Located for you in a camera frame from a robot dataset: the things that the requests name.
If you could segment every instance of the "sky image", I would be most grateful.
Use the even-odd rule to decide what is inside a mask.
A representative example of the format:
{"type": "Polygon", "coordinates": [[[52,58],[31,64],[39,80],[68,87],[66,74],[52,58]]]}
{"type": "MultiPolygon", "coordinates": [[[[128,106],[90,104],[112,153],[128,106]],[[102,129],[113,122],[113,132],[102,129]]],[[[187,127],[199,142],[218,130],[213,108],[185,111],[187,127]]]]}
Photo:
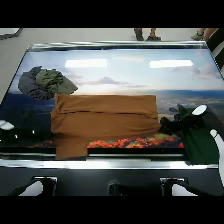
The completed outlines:
{"type": "Polygon", "coordinates": [[[35,66],[56,69],[78,90],[74,94],[137,94],[139,90],[224,90],[207,49],[116,49],[27,52],[10,93],[19,94],[19,78],[35,66]],[[191,65],[152,67],[161,60],[191,65]]]}

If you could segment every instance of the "floor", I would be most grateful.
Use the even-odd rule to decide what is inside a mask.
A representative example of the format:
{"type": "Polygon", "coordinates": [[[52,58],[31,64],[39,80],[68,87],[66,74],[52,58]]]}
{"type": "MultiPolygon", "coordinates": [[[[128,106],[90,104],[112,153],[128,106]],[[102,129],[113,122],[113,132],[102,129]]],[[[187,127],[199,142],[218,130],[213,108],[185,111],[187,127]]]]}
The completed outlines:
{"type": "MultiPolygon", "coordinates": [[[[197,28],[158,28],[163,41],[191,40],[197,28]]],[[[144,29],[144,37],[150,29],[144,29]]],[[[75,41],[132,41],[133,28],[24,28],[19,37],[0,40],[0,102],[30,44],[75,41]]]]}

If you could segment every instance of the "green fabric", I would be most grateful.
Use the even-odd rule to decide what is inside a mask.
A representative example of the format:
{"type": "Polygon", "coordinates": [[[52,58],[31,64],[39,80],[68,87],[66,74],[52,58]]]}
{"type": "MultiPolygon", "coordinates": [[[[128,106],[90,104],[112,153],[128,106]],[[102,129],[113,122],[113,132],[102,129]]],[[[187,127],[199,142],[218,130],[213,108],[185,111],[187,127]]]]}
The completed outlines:
{"type": "MultiPolygon", "coordinates": [[[[194,109],[182,108],[180,119],[191,114],[194,109]]],[[[210,134],[210,129],[205,125],[202,127],[192,127],[182,131],[181,134],[184,148],[188,158],[193,164],[218,164],[219,150],[214,138],[210,134]]]]}
{"type": "Polygon", "coordinates": [[[71,94],[77,90],[77,87],[69,79],[55,69],[41,69],[36,75],[36,83],[53,94],[71,94]]]}

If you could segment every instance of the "folded brown garment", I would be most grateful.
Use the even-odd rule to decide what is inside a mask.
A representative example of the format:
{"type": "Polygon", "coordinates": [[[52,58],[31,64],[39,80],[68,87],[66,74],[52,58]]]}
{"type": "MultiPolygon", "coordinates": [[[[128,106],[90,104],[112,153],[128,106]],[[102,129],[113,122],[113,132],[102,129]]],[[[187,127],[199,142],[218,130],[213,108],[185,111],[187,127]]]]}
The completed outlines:
{"type": "Polygon", "coordinates": [[[56,157],[87,155],[90,140],[147,136],[159,130],[155,96],[55,95],[56,157]]]}

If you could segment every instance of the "display screen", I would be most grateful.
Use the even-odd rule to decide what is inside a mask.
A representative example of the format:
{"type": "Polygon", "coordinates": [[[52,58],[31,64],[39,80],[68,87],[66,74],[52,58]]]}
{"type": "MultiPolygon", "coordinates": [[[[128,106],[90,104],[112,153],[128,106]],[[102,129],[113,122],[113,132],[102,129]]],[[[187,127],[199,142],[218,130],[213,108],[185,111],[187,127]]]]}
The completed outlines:
{"type": "MultiPolygon", "coordinates": [[[[18,88],[22,74],[37,66],[60,71],[78,87],[73,95],[155,95],[159,118],[170,120],[174,113],[169,108],[177,104],[193,108],[206,104],[224,122],[224,82],[208,49],[27,52],[1,105],[0,120],[15,127],[10,136],[1,133],[1,147],[55,148],[50,122],[54,98],[33,99],[18,88]],[[20,139],[22,130],[31,137],[20,139]]],[[[99,139],[89,142],[87,148],[140,150],[184,145],[175,135],[155,133],[131,139],[99,139]]]]}

